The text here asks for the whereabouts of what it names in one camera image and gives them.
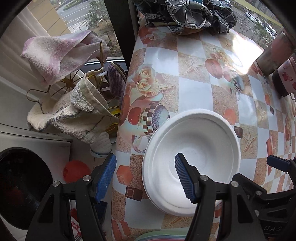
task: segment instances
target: washing machine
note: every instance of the washing machine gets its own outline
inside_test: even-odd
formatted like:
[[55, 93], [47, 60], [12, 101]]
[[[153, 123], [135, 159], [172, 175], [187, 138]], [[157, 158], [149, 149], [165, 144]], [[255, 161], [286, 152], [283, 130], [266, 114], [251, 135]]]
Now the washing machine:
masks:
[[2, 229], [6, 226], [5, 231], [16, 240], [25, 240], [34, 213], [52, 182], [64, 183], [63, 169], [70, 158], [70, 146], [70, 139], [58, 135], [0, 124], [0, 218]]

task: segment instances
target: pink towel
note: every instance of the pink towel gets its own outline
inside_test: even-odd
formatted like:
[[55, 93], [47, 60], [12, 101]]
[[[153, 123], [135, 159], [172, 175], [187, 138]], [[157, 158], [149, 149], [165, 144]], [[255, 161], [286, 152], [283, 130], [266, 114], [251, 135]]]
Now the pink towel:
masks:
[[103, 43], [105, 61], [110, 49], [96, 33], [87, 30], [62, 36], [41, 36], [28, 39], [22, 50], [36, 77], [44, 84], [53, 85], [82, 67], [89, 59], [100, 58]]

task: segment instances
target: table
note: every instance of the table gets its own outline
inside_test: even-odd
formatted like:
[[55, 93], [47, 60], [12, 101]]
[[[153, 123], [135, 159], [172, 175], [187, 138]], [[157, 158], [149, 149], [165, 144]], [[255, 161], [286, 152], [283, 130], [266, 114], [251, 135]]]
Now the table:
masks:
[[[241, 148], [239, 172], [268, 193], [292, 188], [288, 174], [267, 166], [273, 154], [295, 156], [296, 104], [279, 98], [256, 58], [252, 40], [230, 30], [210, 35], [172, 35], [166, 27], [142, 27], [135, 44], [116, 142], [112, 189], [112, 237], [134, 240], [143, 233], [186, 229], [192, 217], [176, 217], [155, 207], [142, 183], [148, 140], [167, 118], [191, 109], [217, 112], [233, 126]], [[215, 210], [210, 240], [217, 237], [221, 206]]]

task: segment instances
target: bowl rim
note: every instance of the bowl rim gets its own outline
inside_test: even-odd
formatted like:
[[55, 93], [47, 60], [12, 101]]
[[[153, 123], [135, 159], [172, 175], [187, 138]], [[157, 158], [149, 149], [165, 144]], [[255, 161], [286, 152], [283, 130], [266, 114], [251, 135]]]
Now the bowl rim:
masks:
[[143, 157], [143, 163], [142, 163], [142, 181], [143, 181], [144, 189], [147, 193], [147, 196], [151, 200], [151, 202], [161, 211], [171, 215], [175, 215], [175, 216], [193, 216], [195, 212], [195, 207], [184, 209], [184, 208], [175, 207], [169, 203], [166, 203], [167, 204], [166, 206], [160, 203], [158, 198], [159, 196], [153, 190], [152, 178], [149, 175], [149, 173], [151, 173], [151, 170], [149, 170], [151, 168], [150, 160], [153, 159], [158, 143], [164, 137], [164, 135], [178, 123], [191, 118], [206, 118], [206, 119], [212, 120], [221, 128], [223, 128], [226, 134], [228, 135], [231, 142], [231, 146], [233, 148], [233, 167], [230, 172], [230, 177], [228, 182], [231, 181], [233, 175], [239, 172], [240, 161], [241, 161], [240, 145], [238, 142], [237, 135], [234, 131], [234, 128], [229, 124], [229, 122], [225, 118], [223, 118], [221, 115], [217, 114], [216, 112], [211, 110], [206, 110], [206, 109], [190, 109], [190, 110], [186, 110], [181, 113], [178, 113], [177, 115], [167, 119], [154, 132], [154, 134], [152, 135], [147, 145], [147, 148]]

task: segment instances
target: pink canister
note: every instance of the pink canister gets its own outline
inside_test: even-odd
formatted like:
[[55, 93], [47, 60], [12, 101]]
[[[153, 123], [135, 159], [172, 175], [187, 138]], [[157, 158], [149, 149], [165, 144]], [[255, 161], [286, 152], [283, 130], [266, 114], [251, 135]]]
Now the pink canister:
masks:
[[282, 96], [287, 96], [296, 91], [296, 63], [293, 57], [286, 60], [273, 72], [272, 81], [276, 90]]

